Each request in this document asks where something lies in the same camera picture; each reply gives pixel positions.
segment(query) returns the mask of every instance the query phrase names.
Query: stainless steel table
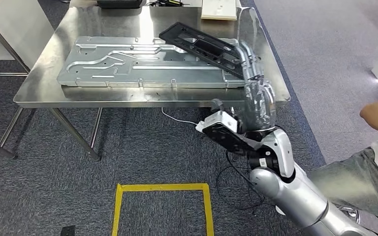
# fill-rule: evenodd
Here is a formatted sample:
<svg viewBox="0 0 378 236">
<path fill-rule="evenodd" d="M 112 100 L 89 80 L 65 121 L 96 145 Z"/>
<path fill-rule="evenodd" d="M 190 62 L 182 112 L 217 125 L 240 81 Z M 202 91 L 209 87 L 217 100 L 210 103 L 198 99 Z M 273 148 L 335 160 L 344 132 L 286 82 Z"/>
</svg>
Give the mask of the stainless steel table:
<svg viewBox="0 0 378 236">
<path fill-rule="evenodd" d="M 290 100 L 289 92 L 253 8 L 238 8 L 237 21 L 201 20 L 201 8 L 148 7 L 140 9 L 70 8 L 29 76 L 14 97 L 23 108 L 48 108 L 95 160 L 98 120 L 105 107 L 208 107 L 218 98 L 228 106 L 243 102 L 242 89 L 77 88 L 57 83 L 57 76 L 78 36 L 153 38 L 179 21 L 219 38 L 237 38 L 251 45 L 263 60 L 264 75 L 274 87 L 277 105 Z M 59 108 L 99 108 L 92 143 L 88 143 Z"/>
<path fill-rule="evenodd" d="M 20 63 L 20 65 L 26 71 L 26 73 L 2 73 L 2 72 L 0 72 L 0 76 L 27 76 L 28 72 L 30 71 L 30 68 L 28 68 L 28 66 L 24 63 L 24 61 L 16 53 L 16 51 L 11 47 L 11 45 L 9 45 L 9 43 L 5 40 L 5 38 L 2 36 L 1 33 L 0 33 L 0 43 L 9 52 L 9 54 L 11 54 L 11 56 L 14 57 L 14 59 L 16 61 L 18 61 L 18 63 Z M 6 140 L 8 139 L 9 135 L 11 134 L 12 129 L 14 128 L 14 126 L 15 126 L 15 124 L 16 124 L 19 116 L 21 115 L 22 111 L 23 111 L 22 107 L 19 107 L 17 109 L 17 111 L 15 112 L 14 117 L 11 120 L 11 123 L 6 128 L 5 133 L 3 134 L 2 138 L 0 139 L 0 153 L 3 154 L 3 155 L 5 155 L 5 156 L 8 156 L 10 158 L 15 158 L 15 154 L 13 154 L 13 153 L 5 150 L 3 148 L 3 146 L 5 145 Z"/>
</svg>

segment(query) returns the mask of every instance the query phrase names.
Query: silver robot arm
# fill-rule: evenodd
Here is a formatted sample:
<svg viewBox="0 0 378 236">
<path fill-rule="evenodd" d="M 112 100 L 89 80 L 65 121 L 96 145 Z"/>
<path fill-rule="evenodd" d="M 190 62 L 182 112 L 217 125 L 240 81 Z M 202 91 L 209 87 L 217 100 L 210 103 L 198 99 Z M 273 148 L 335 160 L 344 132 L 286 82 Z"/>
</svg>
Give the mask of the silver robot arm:
<svg viewBox="0 0 378 236">
<path fill-rule="evenodd" d="M 295 163 L 289 137 L 275 126 L 275 96 L 257 69 L 246 43 L 237 47 L 246 81 L 243 114 L 238 121 L 224 111 L 207 117 L 202 129 L 228 151 L 249 156 L 250 181 L 305 232 L 315 236 L 375 236 L 330 203 Z"/>
</svg>

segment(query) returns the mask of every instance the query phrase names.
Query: person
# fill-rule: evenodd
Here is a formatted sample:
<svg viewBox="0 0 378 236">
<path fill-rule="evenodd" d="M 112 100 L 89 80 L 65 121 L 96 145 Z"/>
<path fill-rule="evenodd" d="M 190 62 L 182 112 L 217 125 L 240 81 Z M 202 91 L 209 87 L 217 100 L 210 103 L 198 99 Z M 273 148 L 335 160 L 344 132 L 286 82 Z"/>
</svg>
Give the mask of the person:
<svg viewBox="0 0 378 236">
<path fill-rule="evenodd" d="M 69 7 L 90 7 L 96 5 L 96 0 L 70 0 Z"/>
<path fill-rule="evenodd" d="M 360 116 L 378 130 L 378 102 L 366 105 Z M 347 160 L 312 171 L 308 177 L 332 203 L 378 217 L 378 141 Z"/>
</svg>

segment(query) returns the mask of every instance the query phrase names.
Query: black object on floor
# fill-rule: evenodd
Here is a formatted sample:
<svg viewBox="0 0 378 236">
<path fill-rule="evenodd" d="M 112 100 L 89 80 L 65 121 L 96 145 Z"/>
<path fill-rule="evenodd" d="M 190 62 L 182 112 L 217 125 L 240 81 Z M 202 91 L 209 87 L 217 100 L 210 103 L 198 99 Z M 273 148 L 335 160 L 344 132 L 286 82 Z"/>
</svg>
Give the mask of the black object on floor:
<svg viewBox="0 0 378 236">
<path fill-rule="evenodd" d="M 175 45 L 228 73 L 243 78 L 240 55 L 234 45 L 180 22 L 176 22 L 158 36 L 166 43 Z"/>
<path fill-rule="evenodd" d="M 97 0 L 100 8 L 135 9 L 141 6 L 143 0 Z"/>
<path fill-rule="evenodd" d="M 157 0 L 151 3 L 148 3 L 146 6 L 183 6 L 184 4 L 181 1 L 174 0 Z"/>
<path fill-rule="evenodd" d="M 74 236 L 76 231 L 76 226 L 66 226 L 62 228 L 62 232 L 60 233 L 60 236 Z"/>
</svg>

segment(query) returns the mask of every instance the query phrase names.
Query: yellow floor marking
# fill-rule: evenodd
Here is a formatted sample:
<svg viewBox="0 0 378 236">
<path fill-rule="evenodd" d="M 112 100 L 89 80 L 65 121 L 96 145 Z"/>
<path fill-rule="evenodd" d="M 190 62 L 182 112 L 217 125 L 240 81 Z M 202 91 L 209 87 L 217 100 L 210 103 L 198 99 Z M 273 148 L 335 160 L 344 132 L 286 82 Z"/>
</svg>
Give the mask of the yellow floor marking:
<svg viewBox="0 0 378 236">
<path fill-rule="evenodd" d="M 117 184 L 114 207 L 114 223 L 112 226 L 112 236 L 118 235 L 120 223 L 121 202 L 124 192 L 145 192 L 145 191 L 184 191 L 201 190 L 203 192 L 203 202 L 205 206 L 206 235 L 214 236 L 214 224 L 212 222 L 211 196 L 207 183 L 178 183 L 178 184 Z"/>
</svg>

